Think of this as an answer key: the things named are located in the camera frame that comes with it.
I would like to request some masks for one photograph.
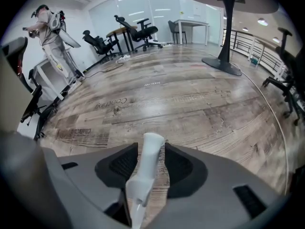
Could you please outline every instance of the ceiling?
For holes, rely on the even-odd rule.
[[[259,24],[257,21],[263,18],[268,22],[267,26]],[[300,51],[303,43],[300,39],[292,21],[286,12],[280,8],[277,12],[271,14],[254,14],[240,11],[233,11],[232,28],[237,31],[243,31],[246,27],[248,33],[266,39],[267,41],[276,43],[272,39],[277,37],[282,40],[282,33],[277,29],[278,27],[285,28],[292,33],[292,37],[287,37],[286,49],[293,55],[297,55]]]

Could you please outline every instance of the white desk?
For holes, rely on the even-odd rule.
[[[70,49],[66,50],[68,56],[70,57],[70,59],[73,61],[73,64],[76,66],[76,68],[82,73],[82,71],[78,68],[77,64],[75,63],[71,53],[70,53]],[[45,74],[45,72],[43,71],[42,67],[44,67],[45,65],[47,65],[47,63],[49,63],[49,59],[45,58],[43,60],[41,60],[37,65],[35,65],[34,68],[34,78],[36,78],[37,72],[39,73],[39,75],[42,77],[42,79],[44,80],[44,82],[47,84],[48,87],[50,87],[53,92],[55,93],[55,95],[60,99],[63,100],[63,96],[61,95],[61,91],[59,91],[58,89],[56,89],[56,87],[52,84],[52,82],[50,81],[50,79],[47,77],[47,75]]]
[[[205,26],[205,45],[208,45],[208,31],[209,31],[209,24],[205,22],[200,22],[200,21],[190,21],[190,20],[183,20],[183,19],[178,19],[174,21],[175,24],[178,23],[179,26],[179,40],[180,40],[180,45],[182,45],[182,26],[190,26],[192,28],[192,36],[191,39],[193,41],[193,27],[195,26]]]

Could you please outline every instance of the table base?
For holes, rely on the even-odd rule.
[[[242,72],[230,62],[219,60],[216,57],[202,58],[201,61],[220,71],[224,71],[233,75],[242,75]]]

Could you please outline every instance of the black table pedestal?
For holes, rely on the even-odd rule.
[[[218,70],[227,72],[229,74],[234,75],[242,75],[242,72],[232,65],[229,62],[230,59],[230,39],[231,39],[231,30],[232,30],[232,16],[233,16],[233,7],[235,0],[222,0],[224,2],[224,7],[227,15],[227,27],[226,27],[226,35],[224,40],[223,48],[218,56],[215,57],[204,57],[202,58],[202,62],[208,64],[209,66],[216,68]]]

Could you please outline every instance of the vr controller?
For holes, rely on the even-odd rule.
[[[39,36],[39,31],[38,30],[29,31],[29,37],[35,38],[36,36]]]

